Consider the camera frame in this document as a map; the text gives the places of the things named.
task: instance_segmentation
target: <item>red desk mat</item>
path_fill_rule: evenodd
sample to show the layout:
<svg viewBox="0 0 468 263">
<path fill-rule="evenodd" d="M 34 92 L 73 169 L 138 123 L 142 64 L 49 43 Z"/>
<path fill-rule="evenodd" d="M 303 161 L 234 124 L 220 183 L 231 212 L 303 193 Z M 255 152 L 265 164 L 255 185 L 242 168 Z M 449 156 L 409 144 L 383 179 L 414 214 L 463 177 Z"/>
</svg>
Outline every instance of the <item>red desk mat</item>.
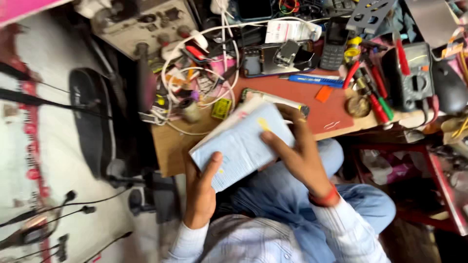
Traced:
<svg viewBox="0 0 468 263">
<path fill-rule="evenodd" d="M 314 70 L 311 74 L 338 75 L 338 71 Z M 353 126 L 353 118 L 344 109 L 346 101 L 344 90 L 336 88 L 328 100 L 322 103 L 315 99 L 321 87 L 322 85 L 318 84 L 282 80 L 278 76 L 250 79 L 240 77 L 234 93 L 236 98 L 240 98 L 244 88 L 252 88 L 309 106 L 307 123 L 314 134 Z"/>
</svg>

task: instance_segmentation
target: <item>gray metal bracket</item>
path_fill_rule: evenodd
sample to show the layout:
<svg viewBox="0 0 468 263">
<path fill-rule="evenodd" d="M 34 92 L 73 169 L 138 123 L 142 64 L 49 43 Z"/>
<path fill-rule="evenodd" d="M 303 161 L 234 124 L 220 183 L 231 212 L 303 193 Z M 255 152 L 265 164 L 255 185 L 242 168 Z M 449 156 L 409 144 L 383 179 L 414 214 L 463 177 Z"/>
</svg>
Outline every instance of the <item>gray metal bracket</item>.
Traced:
<svg viewBox="0 0 468 263">
<path fill-rule="evenodd" d="M 363 28 L 364 33 L 374 34 L 394 3 L 395 0 L 360 0 L 346 24 L 346 29 L 358 31 Z"/>
</svg>

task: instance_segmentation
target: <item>shirt sleeve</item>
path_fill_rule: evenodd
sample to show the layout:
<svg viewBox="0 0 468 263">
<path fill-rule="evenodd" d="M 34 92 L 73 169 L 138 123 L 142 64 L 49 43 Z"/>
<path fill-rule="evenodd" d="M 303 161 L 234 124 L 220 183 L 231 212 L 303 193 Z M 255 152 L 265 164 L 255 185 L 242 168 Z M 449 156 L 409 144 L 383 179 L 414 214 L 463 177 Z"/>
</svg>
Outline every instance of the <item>shirt sleeve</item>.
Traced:
<svg viewBox="0 0 468 263">
<path fill-rule="evenodd" d="M 340 263 L 389 263 L 374 229 L 342 197 L 334 207 L 312 205 L 327 237 L 327 244 Z"/>
<path fill-rule="evenodd" d="M 162 262 L 191 263 L 198 261 L 203 253 L 208 225 L 209 223 L 200 229 L 190 229 L 181 222 L 174 244 L 169 249 L 168 256 Z"/>
</svg>

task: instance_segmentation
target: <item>hand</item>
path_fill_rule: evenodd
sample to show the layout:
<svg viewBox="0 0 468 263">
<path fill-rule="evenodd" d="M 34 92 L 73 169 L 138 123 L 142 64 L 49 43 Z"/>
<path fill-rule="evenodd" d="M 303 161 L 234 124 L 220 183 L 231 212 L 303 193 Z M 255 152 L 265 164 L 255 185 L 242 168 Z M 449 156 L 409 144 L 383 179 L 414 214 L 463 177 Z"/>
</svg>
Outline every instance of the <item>hand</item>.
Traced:
<svg viewBox="0 0 468 263">
<path fill-rule="evenodd" d="M 223 161 L 223 154 L 215 152 L 203 173 L 197 171 L 191 158 L 185 162 L 187 209 L 183 219 L 190 229 L 204 227 L 214 214 L 216 192 L 211 187 L 211 180 Z"/>
<path fill-rule="evenodd" d="M 333 186 L 323 168 L 317 142 L 310 132 L 307 121 L 296 108 L 277 104 L 283 118 L 292 121 L 296 145 L 291 149 L 282 139 L 270 131 L 262 133 L 262 140 L 282 159 L 289 172 L 302 182 L 316 198 L 327 196 Z M 339 196 L 330 200 L 335 205 Z"/>
</svg>

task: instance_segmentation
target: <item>red thread bracelet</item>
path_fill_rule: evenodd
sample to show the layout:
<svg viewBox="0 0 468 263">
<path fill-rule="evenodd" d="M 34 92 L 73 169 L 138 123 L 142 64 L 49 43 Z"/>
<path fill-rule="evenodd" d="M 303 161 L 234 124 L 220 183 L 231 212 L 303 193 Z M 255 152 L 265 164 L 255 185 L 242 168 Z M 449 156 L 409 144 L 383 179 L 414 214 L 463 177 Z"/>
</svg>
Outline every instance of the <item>red thread bracelet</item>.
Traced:
<svg viewBox="0 0 468 263">
<path fill-rule="evenodd" d="M 316 206 L 326 206 L 328 202 L 334 198 L 336 195 L 339 195 L 338 190 L 336 190 L 336 186 L 330 182 L 331 186 L 333 187 L 325 197 L 322 198 L 315 198 L 310 192 L 309 192 L 309 201 L 313 203 Z"/>
</svg>

